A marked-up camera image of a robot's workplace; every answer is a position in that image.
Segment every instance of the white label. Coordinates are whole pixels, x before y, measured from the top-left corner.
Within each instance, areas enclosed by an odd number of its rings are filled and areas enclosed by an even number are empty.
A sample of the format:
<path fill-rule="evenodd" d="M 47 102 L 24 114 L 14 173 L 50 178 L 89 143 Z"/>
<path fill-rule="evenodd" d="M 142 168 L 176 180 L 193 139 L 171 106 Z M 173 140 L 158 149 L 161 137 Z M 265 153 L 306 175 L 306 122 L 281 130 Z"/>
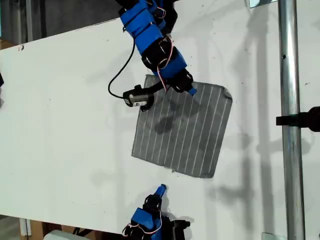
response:
<path fill-rule="evenodd" d="M 146 101 L 137 101 L 133 104 L 134 107 L 141 107 L 141 106 L 144 106 L 144 105 L 147 105 L 147 102 Z"/>

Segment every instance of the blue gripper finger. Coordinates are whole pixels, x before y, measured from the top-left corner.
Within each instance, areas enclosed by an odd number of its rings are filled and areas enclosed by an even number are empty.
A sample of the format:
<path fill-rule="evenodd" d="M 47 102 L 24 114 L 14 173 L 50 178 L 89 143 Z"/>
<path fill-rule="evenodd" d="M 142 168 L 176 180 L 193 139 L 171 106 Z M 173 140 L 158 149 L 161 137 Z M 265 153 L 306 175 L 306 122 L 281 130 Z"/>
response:
<path fill-rule="evenodd" d="M 166 190 L 167 190 L 167 186 L 164 184 L 161 184 L 161 186 L 159 186 L 158 189 L 155 191 L 155 194 L 158 194 L 162 198 Z"/>

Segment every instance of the floor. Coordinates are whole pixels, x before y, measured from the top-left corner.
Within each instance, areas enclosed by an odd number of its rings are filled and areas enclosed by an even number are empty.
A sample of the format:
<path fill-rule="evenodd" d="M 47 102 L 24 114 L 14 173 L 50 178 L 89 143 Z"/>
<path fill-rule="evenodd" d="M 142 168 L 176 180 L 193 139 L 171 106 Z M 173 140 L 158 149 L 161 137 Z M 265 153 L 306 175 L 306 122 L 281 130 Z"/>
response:
<path fill-rule="evenodd" d="M 19 219 L 0 215 L 0 239 L 20 240 Z"/>

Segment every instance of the black cable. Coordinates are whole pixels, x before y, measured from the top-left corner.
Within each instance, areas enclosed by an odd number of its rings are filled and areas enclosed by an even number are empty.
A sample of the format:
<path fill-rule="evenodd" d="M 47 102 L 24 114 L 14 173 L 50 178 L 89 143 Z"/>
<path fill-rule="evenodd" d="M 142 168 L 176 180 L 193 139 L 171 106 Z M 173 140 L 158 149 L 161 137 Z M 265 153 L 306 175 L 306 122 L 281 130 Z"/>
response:
<path fill-rule="evenodd" d="M 80 228 L 79 227 L 75 227 L 72 234 L 73 235 L 78 235 L 79 231 L 80 231 Z"/>
<path fill-rule="evenodd" d="M 126 68 L 126 66 L 128 65 L 128 63 L 130 62 L 132 56 L 134 55 L 135 48 L 136 48 L 136 42 L 135 42 L 135 40 L 133 40 L 132 52 L 131 52 L 128 60 L 127 60 L 126 63 L 123 65 L 123 67 L 120 69 L 120 71 L 119 71 L 119 72 L 111 79 L 111 81 L 109 82 L 108 92 L 109 92 L 112 96 L 114 96 L 115 98 L 124 99 L 122 96 L 115 95 L 115 94 L 113 94 L 113 93 L 111 92 L 111 90 L 110 90 L 111 84 L 112 84 L 113 81 L 122 73 L 122 71 Z"/>
<path fill-rule="evenodd" d="M 25 221 L 25 230 L 26 230 L 26 240 L 29 240 L 27 219 L 25 219 L 24 221 Z"/>
<path fill-rule="evenodd" d="M 91 229 L 85 229 L 85 230 L 79 232 L 77 235 L 80 236 L 80 237 L 85 237 L 85 236 L 87 236 L 87 235 L 88 235 L 89 233 L 91 233 L 91 232 L 92 232 Z"/>

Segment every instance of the metal bracket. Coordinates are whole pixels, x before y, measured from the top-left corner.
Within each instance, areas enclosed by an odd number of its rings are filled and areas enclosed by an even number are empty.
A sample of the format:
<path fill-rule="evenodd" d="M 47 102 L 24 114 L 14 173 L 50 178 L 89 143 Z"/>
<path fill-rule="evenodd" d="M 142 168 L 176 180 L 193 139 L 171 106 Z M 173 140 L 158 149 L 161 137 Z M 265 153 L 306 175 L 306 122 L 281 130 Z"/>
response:
<path fill-rule="evenodd" d="M 250 8 L 252 9 L 252 8 L 270 4 L 276 1 L 277 0 L 250 0 Z"/>

